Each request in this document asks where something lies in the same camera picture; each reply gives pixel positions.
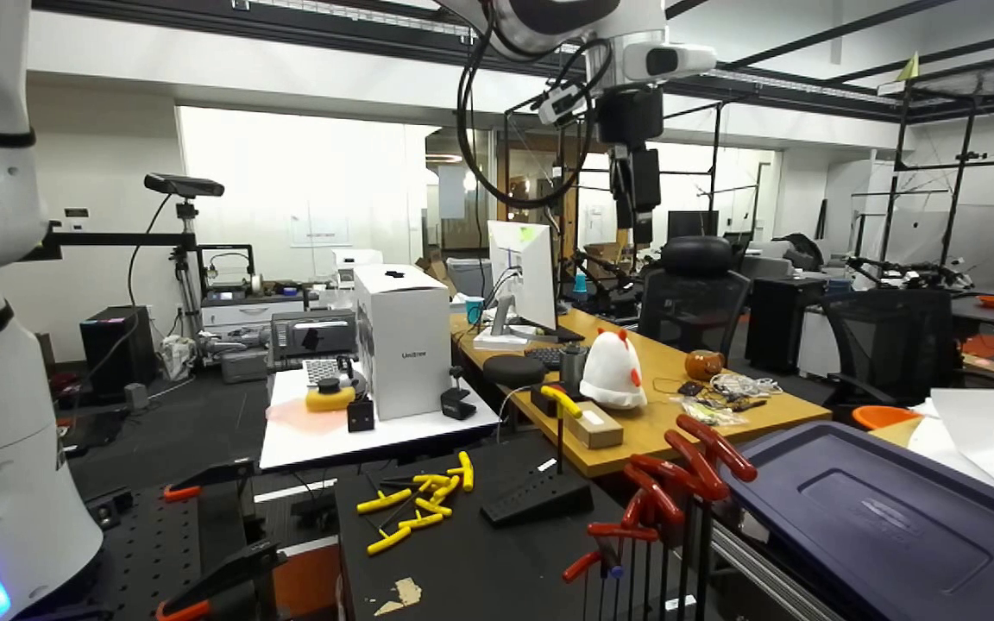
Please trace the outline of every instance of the wire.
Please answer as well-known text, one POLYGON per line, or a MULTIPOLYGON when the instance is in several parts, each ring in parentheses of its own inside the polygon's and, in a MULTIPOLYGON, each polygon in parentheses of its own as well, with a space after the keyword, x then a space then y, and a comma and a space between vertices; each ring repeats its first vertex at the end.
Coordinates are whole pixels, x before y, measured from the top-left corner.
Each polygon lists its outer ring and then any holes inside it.
POLYGON ((488 188, 488 195, 495 195, 500 203, 512 203, 512 207, 554 207, 556 201, 562 201, 562 198, 572 189, 572 183, 579 178, 579 174, 582 174, 582 166, 586 166, 586 155, 590 155, 590 147, 593 147, 593 124, 590 124, 590 121, 593 121, 593 96, 590 96, 590 95, 593 95, 593 86, 605 81, 605 74, 612 68, 615 53, 612 53, 605 40, 582 40, 582 44, 562 61, 562 68, 558 68, 558 75, 556 75, 556 83, 554 83, 549 91, 571 86, 572 61, 582 58, 590 47, 605 47, 605 61, 600 61, 600 68, 593 74, 593 81, 578 91, 578 100, 586 104, 586 114, 582 114, 582 124, 586 124, 586 132, 582 132, 582 152, 579 152, 572 174, 571 174, 554 195, 547 195, 547 198, 539 198, 539 201, 528 201, 528 198, 512 198, 512 195, 505 195, 498 183, 490 183, 488 174, 479 168, 476 155, 473 155, 473 145, 468 145, 473 81, 476 81, 488 53, 490 53, 490 40, 495 40, 495 29, 476 39, 468 58, 462 61, 462 75, 459 75, 459 95, 455 95, 455 124, 459 124, 459 132, 455 132, 455 138, 459 138, 462 162, 466 162, 466 168, 476 175, 476 183, 488 188))
MULTIPOLYGON (((158 207, 151 212, 149 229, 145 229, 145 235, 151 235, 158 213, 165 212, 165 203, 170 203, 173 198, 177 198, 177 195, 170 195, 170 198, 158 201, 158 207)), ((141 245, 133 247, 127 268, 126 268, 126 292, 127 292, 127 307, 133 307, 133 311, 139 307, 139 292, 136 292, 136 282, 133 282, 136 267, 139 267, 139 257, 141 257, 141 245)), ((133 315, 133 329, 112 345, 112 351, 106 351, 95 369, 82 374, 80 395, 77 395, 77 410, 80 410, 80 402, 82 402, 82 387, 86 387, 99 369, 106 369, 106 366, 115 364, 115 354, 127 345, 127 338, 139 334, 139 329, 141 329, 141 315, 133 315)))

